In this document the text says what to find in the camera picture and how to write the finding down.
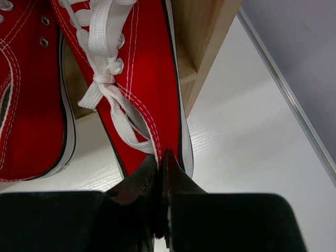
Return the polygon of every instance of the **white shoelace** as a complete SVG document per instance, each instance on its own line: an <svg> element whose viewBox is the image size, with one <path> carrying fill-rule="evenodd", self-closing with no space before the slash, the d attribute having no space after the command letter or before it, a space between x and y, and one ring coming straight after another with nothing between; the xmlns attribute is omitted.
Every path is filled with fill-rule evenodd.
<svg viewBox="0 0 336 252"><path fill-rule="evenodd" d="M147 124L137 109L114 85L114 76L123 70L118 56L122 27L137 0L91 0L90 9L73 12L71 5L86 0L62 0L77 29L77 38L93 69L93 82L78 105L96 109L106 97L111 105L111 119L120 138L130 147L148 154L154 153ZM89 33L82 29L89 26ZM139 142L135 131L146 141Z"/></svg>

